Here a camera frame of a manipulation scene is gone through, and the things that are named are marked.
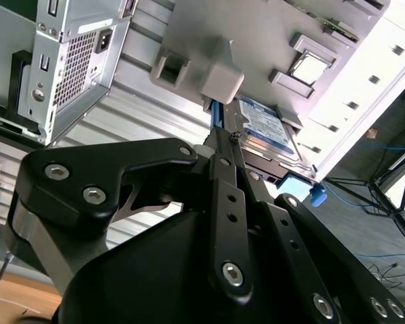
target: wooden floor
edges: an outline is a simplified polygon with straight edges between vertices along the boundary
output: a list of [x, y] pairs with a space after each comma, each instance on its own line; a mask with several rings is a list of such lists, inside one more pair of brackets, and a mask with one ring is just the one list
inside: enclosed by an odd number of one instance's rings
[[0, 324], [13, 323], [22, 316], [51, 318], [60, 301], [51, 286], [5, 275], [0, 283]]

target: blue connector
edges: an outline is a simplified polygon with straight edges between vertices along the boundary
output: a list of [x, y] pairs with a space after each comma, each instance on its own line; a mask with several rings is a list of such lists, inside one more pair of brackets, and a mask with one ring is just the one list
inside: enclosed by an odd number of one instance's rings
[[309, 192], [312, 196], [310, 202], [314, 207], [318, 207], [327, 199], [326, 189], [323, 184], [315, 184], [312, 189], [309, 190]]

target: ribbed metal surface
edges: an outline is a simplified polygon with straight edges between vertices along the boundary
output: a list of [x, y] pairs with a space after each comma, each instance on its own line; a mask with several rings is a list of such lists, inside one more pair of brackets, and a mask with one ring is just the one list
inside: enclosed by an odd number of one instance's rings
[[[149, 71], [160, 47], [173, 3], [141, 0], [128, 33], [111, 93], [57, 146], [177, 137], [200, 144], [210, 117], [202, 107], [153, 85]], [[0, 223], [5, 223], [24, 153], [0, 143]], [[179, 204], [113, 223], [107, 239], [115, 246], [180, 211]]]

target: rectangular slot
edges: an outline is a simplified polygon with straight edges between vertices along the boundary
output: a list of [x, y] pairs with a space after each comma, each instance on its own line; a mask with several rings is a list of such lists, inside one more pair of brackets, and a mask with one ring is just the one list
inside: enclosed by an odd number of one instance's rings
[[49, 69], [49, 57], [40, 54], [39, 68], [43, 71], [48, 72]]
[[349, 103], [346, 104], [347, 106], [349, 106], [349, 108], [356, 110], [358, 108], [358, 104], [355, 103], [354, 101], [350, 101]]
[[165, 58], [165, 63], [162, 67], [159, 79], [166, 81], [172, 85], [177, 83], [180, 71], [186, 62], [178, 55], [169, 54]]
[[379, 81], [381, 81], [381, 79], [378, 78], [377, 76], [371, 76], [369, 77], [369, 81], [372, 82], [373, 84], [378, 84]]
[[403, 48], [401, 48], [401, 46], [398, 46], [398, 45], [394, 45], [394, 47], [392, 47], [391, 50], [393, 51], [393, 53], [395, 53], [398, 56], [401, 56], [401, 54], [403, 54], [403, 52], [405, 52], [405, 50]]
[[376, 0], [365, 0], [369, 5], [372, 7], [377, 8], [378, 10], [382, 10], [384, 8], [384, 5]]
[[300, 143], [300, 145], [303, 146], [303, 147], [306, 147], [308, 150], [311, 150], [312, 152], [315, 152], [316, 154], [321, 153], [321, 149], [317, 148], [316, 146], [310, 147], [310, 146], [308, 146], [306, 144], [303, 144], [303, 143]]
[[48, 2], [48, 14], [53, 17], [57, 17], [57, 8], [59, 7], [59, 0], [49, 0]]
[[22, 134], [22, 130], [18, 127], [15, 127], [11, 124], [5, 123], [4, 121], [0, 120], [0, 127], [5, 128], [6, 130], [9, 130], [11, 132], [17, 133], [17, 134]]
[[364, 12], [368, 16], [378, 16], [384, 5], [376, 0], [347, 0], [358, 10]]
[[331, 130], [333, 133], [336, 133], [339, 130], [339, 128], [337, 128], [336, 126], [333, 126], [333, 125], [330, 125], [328, 127], [328, 129]]

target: hard drive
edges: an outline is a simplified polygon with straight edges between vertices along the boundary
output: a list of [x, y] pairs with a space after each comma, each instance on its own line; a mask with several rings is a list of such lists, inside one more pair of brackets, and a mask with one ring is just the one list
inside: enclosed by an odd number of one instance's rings
[[239, 140], [245, 163], [265, 173], [266, 180], [276, 184], [294, 173], [315, 181], [314, 168], [300, 153], [293, 127], [283, 123], [274, 110], [252, 99], [237, 98], [223, 106], [223, 127]]

